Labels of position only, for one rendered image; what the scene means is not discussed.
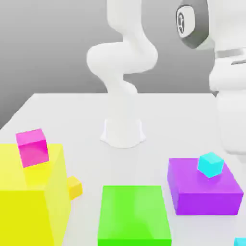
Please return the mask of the small yellow cube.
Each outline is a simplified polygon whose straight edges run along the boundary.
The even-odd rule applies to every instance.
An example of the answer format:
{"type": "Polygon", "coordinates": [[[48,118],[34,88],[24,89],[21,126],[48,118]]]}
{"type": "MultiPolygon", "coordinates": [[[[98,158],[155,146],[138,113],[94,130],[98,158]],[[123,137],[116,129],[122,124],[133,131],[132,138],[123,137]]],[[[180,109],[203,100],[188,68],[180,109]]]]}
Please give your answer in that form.
{"type": "Polygon", "coordinates": [[[79,181],[75,176],[70,176],[67,180],[70,200],[82,195],[83,189],[81,181],[79,181]]]}

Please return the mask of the small pink cube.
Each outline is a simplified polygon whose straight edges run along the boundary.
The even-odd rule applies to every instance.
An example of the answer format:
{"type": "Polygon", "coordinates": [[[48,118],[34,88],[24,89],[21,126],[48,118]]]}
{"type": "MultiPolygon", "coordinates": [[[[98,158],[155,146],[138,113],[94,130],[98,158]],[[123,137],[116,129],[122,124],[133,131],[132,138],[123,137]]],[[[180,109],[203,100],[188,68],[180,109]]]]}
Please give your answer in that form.
{"type": "Polygon", "coordinates": [[[47,142],[41,128],[16,133],[16,141],[24,168],[49,162],[47,142]]]}

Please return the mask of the large green box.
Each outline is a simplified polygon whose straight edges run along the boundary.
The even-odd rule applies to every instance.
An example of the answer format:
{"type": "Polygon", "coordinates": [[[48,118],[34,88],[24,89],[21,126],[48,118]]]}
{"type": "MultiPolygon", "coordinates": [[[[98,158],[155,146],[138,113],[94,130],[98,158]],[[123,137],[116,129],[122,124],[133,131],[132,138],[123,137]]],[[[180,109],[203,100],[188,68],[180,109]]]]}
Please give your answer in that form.
{"type": "Polygon", "coordinates": [[[104,186],[98,246],[172,246],[162,187],[104,186]]]}

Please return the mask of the large purple box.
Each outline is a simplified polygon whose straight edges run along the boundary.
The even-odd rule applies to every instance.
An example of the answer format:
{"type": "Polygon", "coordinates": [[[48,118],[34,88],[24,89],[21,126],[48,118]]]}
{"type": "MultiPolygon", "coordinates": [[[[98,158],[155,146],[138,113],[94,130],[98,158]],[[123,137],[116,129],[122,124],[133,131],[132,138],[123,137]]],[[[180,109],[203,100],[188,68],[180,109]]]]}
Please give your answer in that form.
{"type": "Polygon", "coordinates": [[[167,181],[176,215],[237,215],[244,192],[226,164],[207,178],[198,158],[169,158],[167,181]]]}

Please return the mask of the large yellow box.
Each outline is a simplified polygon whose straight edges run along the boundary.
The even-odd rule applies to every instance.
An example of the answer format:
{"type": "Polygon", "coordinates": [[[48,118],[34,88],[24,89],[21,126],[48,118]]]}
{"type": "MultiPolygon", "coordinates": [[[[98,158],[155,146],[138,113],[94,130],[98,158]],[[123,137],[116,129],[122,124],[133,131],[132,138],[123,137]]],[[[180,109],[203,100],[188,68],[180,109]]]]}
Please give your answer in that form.
{"type": "Polygon", "coordinates": [[[16,144],[0,144],[0,246],[62,246],[71,212],[64,150],[24,168],[16,144]]]}

